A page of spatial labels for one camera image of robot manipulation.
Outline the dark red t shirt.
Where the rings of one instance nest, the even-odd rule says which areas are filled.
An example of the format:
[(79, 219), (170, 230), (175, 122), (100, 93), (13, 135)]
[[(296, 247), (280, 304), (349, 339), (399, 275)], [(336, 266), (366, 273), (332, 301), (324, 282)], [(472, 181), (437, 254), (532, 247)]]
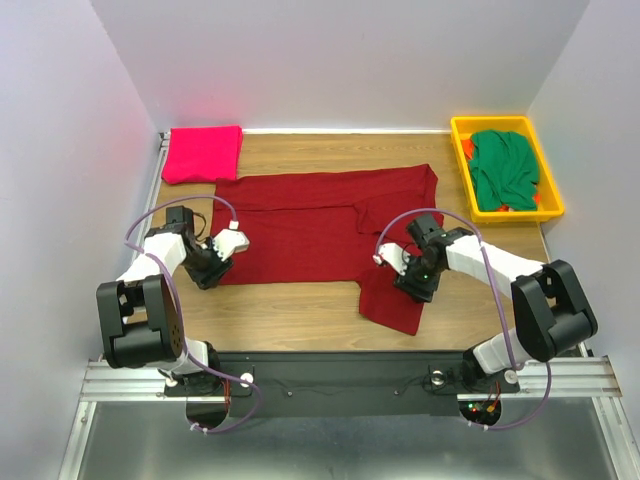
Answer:
[(394, 271), (373, 260), (381, 233), (414, 252), (398, 215), (436, 205), (438, 177), (427, 165), (343, 173), (246, 176), (220, 180), (212, 233), (236, 216), (250, 241), (233, 257), (224, 285), (353, 281), (359, 312), (407, 335), (422, 307), (394, 287)]

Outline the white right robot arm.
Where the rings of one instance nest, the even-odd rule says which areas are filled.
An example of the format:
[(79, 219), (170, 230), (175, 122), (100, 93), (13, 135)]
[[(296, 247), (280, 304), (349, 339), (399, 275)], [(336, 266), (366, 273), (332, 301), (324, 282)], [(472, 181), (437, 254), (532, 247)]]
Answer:
[(418, 251), (380, 242), (376, 260), (396, 273), (394, 285), (418, 303), (429, 303), (444, 271), (472, 277), (490, 287), (494, 300), (510, 300), (514, 327), (468, 349), (460, 378), (472, 390), (491, 384), (496, 374), (529, 360), (548, 362), (593, 337), (598, 322), (573, 267), (519, 257), (484, 241), (476, 229), (446, 231), (427, 210), (406, 228)]

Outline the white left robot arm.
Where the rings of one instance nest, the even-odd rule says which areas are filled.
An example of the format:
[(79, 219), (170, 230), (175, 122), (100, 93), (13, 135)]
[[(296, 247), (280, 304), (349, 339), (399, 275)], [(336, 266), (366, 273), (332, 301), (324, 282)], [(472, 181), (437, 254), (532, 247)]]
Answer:
[(146, 233), (131, 266), (96, 291), (109, 366), (158, 370), (168, 397), (213, 396), (228, 385), (213, 346), (185, 336), (168, 281), (182, 267), (199, 289), (214, 288), (233, 267), (232, 255), (250, 245), (236, 220), (200, 240), (196, 215), (185, 206), (167, 208), (166, 223)]

